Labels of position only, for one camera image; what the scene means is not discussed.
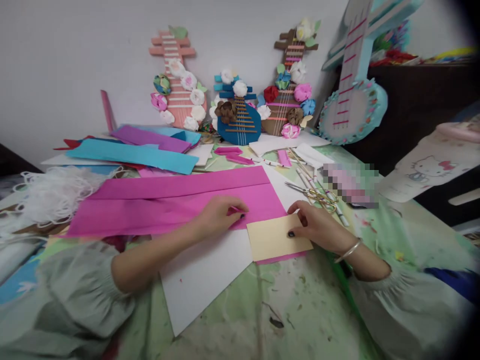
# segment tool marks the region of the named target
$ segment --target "pink crepe paper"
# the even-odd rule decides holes
[[[217,155],[241,155],[244,152],[239,147],[217,147],[214,153]]]
[[[290,161],[289,155],[287,154],[287,150],[277,150],[277,153],[280,164],[287,168],[291,168],[292,163]]]
[[[227,155],[226,159],[228,161],[231,161],[232,163],[237,163],[242,165],[255,165],[255,163],[252,160],[247,159],[245,157],[241,157],[239,155]]]
[[[211,173],[109,179],[82,201],[66,238],[171,232],[197,216],[213,196],[242,199],[249,208],[231,229],[286,215],[262,166]]]

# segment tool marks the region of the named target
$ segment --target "pink paper flower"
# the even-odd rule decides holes
[[[158,110],[158,111],[165,111],[167,110],[167,98],[158,92],[152,92],[150,94],[151,97],[151,104]]]
[[[310,96],[312,96],[312,87],[309,83],[298,84],[293,91],[293,96],[299,103],[303,103],[305,100],[310,99]]]
[[[300,135],[300,126],[292,125],[290,123],[286,123],[283,125],[283,129],[281,134],[285,139],[295,139],[298,138]]]

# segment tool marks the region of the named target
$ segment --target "gray sleeve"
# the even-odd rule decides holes
[[[474,306],[435,277],[392,267],[350,290],[373,339],[389,359],[441,359],[455,346]]]
[[[37,288],[0,307],[0,358],[100,357],[135,306],[112,279],[116,254],[93,241],[43,262]]]

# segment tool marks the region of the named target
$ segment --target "white paper sheet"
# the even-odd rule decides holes
[[[251,142],[248,146],[250,146],[250,148],[258,157],[261,157],[270,151],[285,148],[296,148],[300,144],[324,146],[330,144],[330,141],[322,139],[319,136],[315,136],[307,131],[302,131],[295,139],[286,139],[283,136],[261,134],[258,141]]]

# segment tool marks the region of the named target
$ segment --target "paper scrap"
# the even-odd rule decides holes
[[[146,146],[119,144],[97,139],[86,139],[81,145],[67,151],[72,158],[143,164],[180,174],[191,174],[199,160],[178,152],[157,150]]]
[[[314,247],[305,237],[289,237],[292,228],[301,227],[296,213],[246,225],[253,261],[300,253]]]

